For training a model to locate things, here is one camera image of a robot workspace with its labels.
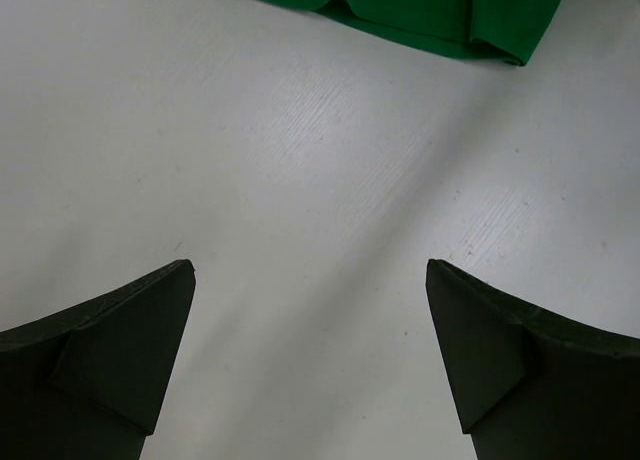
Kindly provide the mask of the green t shirt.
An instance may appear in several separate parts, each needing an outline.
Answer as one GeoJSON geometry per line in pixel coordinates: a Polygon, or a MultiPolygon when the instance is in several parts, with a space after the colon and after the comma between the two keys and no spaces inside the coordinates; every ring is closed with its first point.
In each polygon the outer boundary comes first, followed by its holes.
{"type": "Polygon", "coordinates": [[[562,0],[259,0],[458,60],[522,67],[562,0]]]}

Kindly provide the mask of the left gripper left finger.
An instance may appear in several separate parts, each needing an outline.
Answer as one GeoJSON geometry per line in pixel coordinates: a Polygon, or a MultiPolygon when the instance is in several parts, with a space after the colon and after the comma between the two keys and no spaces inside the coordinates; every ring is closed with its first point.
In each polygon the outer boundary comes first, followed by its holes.
{"type": "Polygon", "coordinates": [[[1,334],[4,459],[137,459],[196,287],[187,259],[1,334]]]}

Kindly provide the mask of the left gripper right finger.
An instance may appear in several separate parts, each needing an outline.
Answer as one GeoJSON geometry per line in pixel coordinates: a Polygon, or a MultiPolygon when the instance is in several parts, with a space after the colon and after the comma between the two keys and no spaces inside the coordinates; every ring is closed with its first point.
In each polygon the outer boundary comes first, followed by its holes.
{"type": "Polygon", "coordinates": [[[636,459],[639,341],[504,293],[444,260],[426,294],[479,459],[636,459]]]}

